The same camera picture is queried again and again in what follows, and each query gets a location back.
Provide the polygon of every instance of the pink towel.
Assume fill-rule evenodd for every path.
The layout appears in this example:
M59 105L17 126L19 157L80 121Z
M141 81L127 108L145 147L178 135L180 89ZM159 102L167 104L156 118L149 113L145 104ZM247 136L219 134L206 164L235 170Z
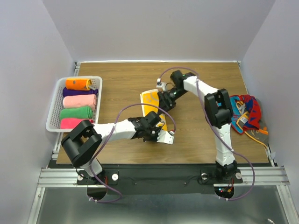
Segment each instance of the pink towel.
M88 106L94 111L97 104L97 97L94 94L67 96L64 98L63 104L65 109Z
M76 127L81 121L87 119L78 119L78 118L63 118L60 122L61 129L68 129Z

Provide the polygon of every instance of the rolled towel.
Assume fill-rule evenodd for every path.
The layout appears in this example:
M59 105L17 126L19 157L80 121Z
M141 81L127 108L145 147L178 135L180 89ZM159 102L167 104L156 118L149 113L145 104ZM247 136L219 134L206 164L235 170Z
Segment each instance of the rolled towel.
M63 109L60 112L59 117L60 120L62 120L63 118L91 119L93 117L93 111L88 106L80 108Z
M78 95L78 96L68 96L63 100L65 109L68 108L79 108L83 106L90 107L93 111L97 104L97 97L93 95Z
M92 81L88 78L68 78L65 81L65 86L68 90L90 90Z
M97 95L99 93L99 90L88 90L88 91L81 91L81 90L68 90L66 87L64 87L64 90L62 91L63 97L67 96L77 96L77 95L90 95L94 94Z
M78 118L63 118L60 122L61 129L75 128L81 121L86 119Z

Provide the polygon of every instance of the green towel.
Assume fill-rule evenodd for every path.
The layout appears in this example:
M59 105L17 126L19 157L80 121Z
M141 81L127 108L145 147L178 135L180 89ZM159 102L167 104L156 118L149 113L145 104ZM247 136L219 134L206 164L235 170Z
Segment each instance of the green towel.
M63 118L91 119L92 117L93 111L88 106L80 108L63 109L60 112L60 120L62 120Z

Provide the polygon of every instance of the purple towel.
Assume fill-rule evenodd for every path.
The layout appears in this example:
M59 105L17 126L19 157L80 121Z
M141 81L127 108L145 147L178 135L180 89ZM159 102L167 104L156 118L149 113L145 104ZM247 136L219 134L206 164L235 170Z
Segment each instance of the purple towel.
M77 95L90 95L90 94L94 94L97 95L99 93L99 90L88 90L88 91L82 91L82 90L68 90L66 87L64 88L62 95L63 97L67 97L67 96L77 96Z

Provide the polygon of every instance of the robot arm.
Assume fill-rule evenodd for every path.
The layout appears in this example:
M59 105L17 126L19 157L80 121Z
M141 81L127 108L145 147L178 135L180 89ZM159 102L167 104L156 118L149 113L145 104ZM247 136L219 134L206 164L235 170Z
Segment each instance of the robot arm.
M103 169L97 159L91 164L90 160L101 142L107 140L113 127L114 131L108 141L143 138L143 141L172 144L173 136L162 130L162 127L156 127L160 121L159 115L153 111L145 117L129 118L116 124L91 124L88 120L84 120L61 141L61 145L73 166L83 168L93 177L91 167L96 175Z
M193 73L182 74L177 70L171 74L171 80L175 86L166 91L159 92L159 107L169 111L176 106L175 100L183 96L186 92L192 92L198 96L197 77ZM228 92L225 89L218 90L199 82L199 97L205 104L207 118L215 132L231 147L230 123L233 111L229 100ZM157 87L164 86L158 80ZM220 175L230 176L237 169L233 153L215 136L217 149L216 166L219 168Z

